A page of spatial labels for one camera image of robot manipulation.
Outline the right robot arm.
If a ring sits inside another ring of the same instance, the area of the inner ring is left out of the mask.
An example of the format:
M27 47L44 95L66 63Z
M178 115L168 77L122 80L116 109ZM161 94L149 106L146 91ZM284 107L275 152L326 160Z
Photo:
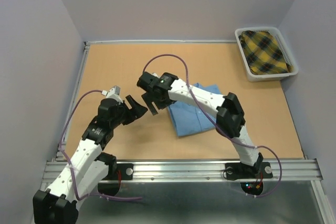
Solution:
M145 91L142 99L153 115L157 109L184 102L215 118L217 132L227 137L237 151L243 174L253 177L260 173L263 156L248 135L244 110L235 94L208 92L167 72L161 77L144 72L137 86Z

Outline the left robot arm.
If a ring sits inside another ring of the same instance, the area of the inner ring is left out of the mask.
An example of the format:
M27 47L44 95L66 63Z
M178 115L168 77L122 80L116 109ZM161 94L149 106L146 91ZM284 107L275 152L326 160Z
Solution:
M35 223L76 223L84 200L95 195L104 178L121 176L117 159L103 150L119 125L128 125L147 112L130 95L123 101L116 95L101 100L97 115L84 131L72 157L57 178L33 197Z

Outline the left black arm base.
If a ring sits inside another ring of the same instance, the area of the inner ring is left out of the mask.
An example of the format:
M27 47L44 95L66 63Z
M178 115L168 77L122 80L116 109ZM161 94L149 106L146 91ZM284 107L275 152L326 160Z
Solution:
M103 180L132 180L133 163L115 163L108 166L108 174Z

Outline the light blue long sleeve shirt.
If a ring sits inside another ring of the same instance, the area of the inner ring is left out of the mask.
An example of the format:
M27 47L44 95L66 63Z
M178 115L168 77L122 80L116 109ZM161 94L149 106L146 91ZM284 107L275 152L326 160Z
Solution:
M179 137L214 128L216 108L224 101L217 85L189 85L182 79L173 82L169 97L176 101L168 110Z

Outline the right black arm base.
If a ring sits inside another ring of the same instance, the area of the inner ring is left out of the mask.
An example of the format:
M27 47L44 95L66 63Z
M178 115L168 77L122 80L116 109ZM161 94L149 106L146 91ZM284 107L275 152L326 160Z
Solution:
M262 162L254 166L248 166L241 162L226 163L224 168L225 178L228 180L273 178L269 162Z

